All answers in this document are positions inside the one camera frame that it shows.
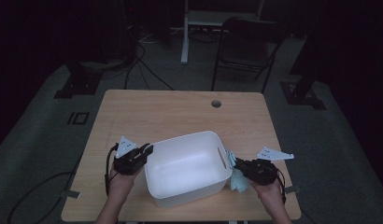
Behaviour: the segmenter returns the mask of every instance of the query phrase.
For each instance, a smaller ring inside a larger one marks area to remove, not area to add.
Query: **office chair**
[[[261,93],[267,85],[276,53],[286,33],[281,25],[271,21],[253,21],[239,17],[226,20],[220,27],[220,42],[215,61],[211,90],[215,89],[218,67],[256,71],[268,68]]]

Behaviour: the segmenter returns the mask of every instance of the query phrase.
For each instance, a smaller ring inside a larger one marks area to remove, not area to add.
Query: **wooden table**
[[[218,100],[221,107],[211,102]],[[107,91],[81,159],[71,190],[78,199],[67,198],[64,221],[93,221],[105,200],[106,156],[122,135],[142,146],[188,133],[213,131],[224,147],[244,160],[256,159],[264,147],[280,150],[266,103],[260,93],[214,91]],[[276,167],[291,186],[284,161]],[[292,219],[301,216],[294,193],[287,195]],[[270,219],[256,192],[220,193],[171,208],[158,207],[149,194],[145,173],[135,180],[121,221],[221,221]]]

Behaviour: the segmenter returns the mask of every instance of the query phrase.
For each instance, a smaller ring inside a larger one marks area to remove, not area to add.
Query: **chair back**
[[[226,20],[221,26],[220,31],[223,35],[225,35],[225,31],[228,31],[249,41],[274,43],[277,45],[280,45],[286,37],[285,30],[277,22],[254,21],[240,17],[232,17]]]

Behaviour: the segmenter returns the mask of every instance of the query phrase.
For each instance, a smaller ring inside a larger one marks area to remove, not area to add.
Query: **dark background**
[[[183,25],[183,1],[157,3],[0,0],[0,143],[64,64],[63,43],[79,61],[104,63],[124,56],[121,27],[143,25],[168,39],[169,27]],[[255,6],[254,0],[191,1],[200,10],[254,12]],[[383,1],[265,1],[262,18],[307,36],[291,73],[331,88],[383,183]]]

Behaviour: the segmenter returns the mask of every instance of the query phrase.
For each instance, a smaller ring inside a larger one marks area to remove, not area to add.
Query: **table leg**
[[[188,63],[189,54],[189,0],[185,0],[185,18],[184,18],[184,33],[183,33],[183,47],[180,63]]]

